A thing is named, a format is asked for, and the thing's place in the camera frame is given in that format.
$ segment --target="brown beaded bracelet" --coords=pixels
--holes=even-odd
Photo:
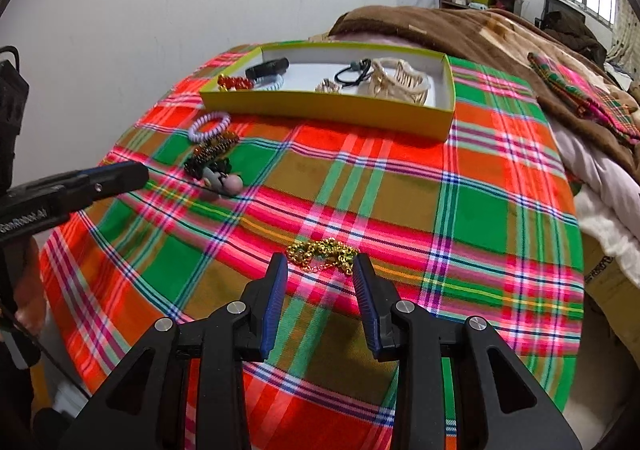
[[[195,179],[201,179],[202,171],[207,164],[211,160],[228,153],[238,141],[240,141],[238,135],[231,131],[225,131],[209,140],[203,141],[185,161],[184,172]]]

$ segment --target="beaded bracelet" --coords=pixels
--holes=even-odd
[[[207,131],[206,133],[197,132],[197,130],[200,129],[205,123],[210,122],[214,119],[220,119],[220,123],[216,125],[212,130]],[[228,113],[222,111],[214,111],[196,120],[193,125],[189,127],[187,136],[193,143],[201,143],[224,132],[229,126],[229,123],[231,123],[231,116],[229,116]]]
[[[243,76],[218,75],[218,91],[253,89],[254,81]]]
[[[225,131],[198,145],[184,163],[184,172],[195,179],[202,179],[202,171],[213,159],[228,153],[240,141],[238,135]]]

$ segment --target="plaid tablecloth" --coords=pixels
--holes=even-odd
[[[54,317],[89,388],[156,319],[206,317],[263,276],[271,253],[294,239],[336,237],[369,253],[404,299],[443,318],[487,318],[562,407],[580,339],[582,246],[562,163],[526,83],[451,59],[457,107],[444,144],[233,116],[241,142],[230,160],[246,188],[214,199],[180,168],[192,149],[186,130],[204,112],[198,89],[246,50],[177,84],[108,154],[106,163],[145,163],[144,189],[74,215],[42,252]],[[289,265],[276,347],[244,376],[256,448],[388,446],[396,364],[372,360],[351,279],[338,271]],[[449,386],[446,396],[454,445]],[[193,430],[189,422],[188,446]]]

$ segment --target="cardboard box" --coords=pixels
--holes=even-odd
[[[283,56],[289,59],[289,69],[284,74],[281,90],[221,92],[216,77],[200,91],[206,109],[331,120],[403,131],[439,141],[449,136],[456,93],[449,59],[442,53],[362,42],[282,42],[256,47],[222,74],[244,76],[246,68]],[[428,75],[431,88],[424,106],[372,98],[363,94],[368,82],[360,88],[345,88],[339,94],[314,91],[323,78],[333,80],[334,74],[351,62],[382,57],[404,59]],[[343,77],[348,80],[350,75],[355,78],[353,72]]]

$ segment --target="bed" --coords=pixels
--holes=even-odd
[[[636,100],[589,60],[508,12],[364,7],[338,19],[316,40],[365,40],[433,48],[522,77],[545,112],[568,177],[584,247],[586,291],[640,365],[640,181],[638,148],[622,147],[608,131],[582,120],[530,68],[529,52],[548,55],[627,108]]]
[[[580,340],[582,248],[571,189],[529,85],[451,58],[457,101],[446,143],[233,116],[241,141],[230,160],[246,188],[220,198],[185,178],[186,129],[204,112],[199,88],[247,49],[176,84],[105,157],[145,163],[145,188],[74,215],[42,251],[52,313],[88,388],[156,319],[206,317],[260,278],[272,252],[332,236],[369,253],[403,298],[443,318],[483,315],[562,408]],[[396,380],[395,364],[367,351],[350,278],[289,265],[276,348],[267,362],[244,366],[252,444],[382,450]],[[446,406],[447,448],[455,448],[449,385]],[[187,414],[193,448],[193,404]]]

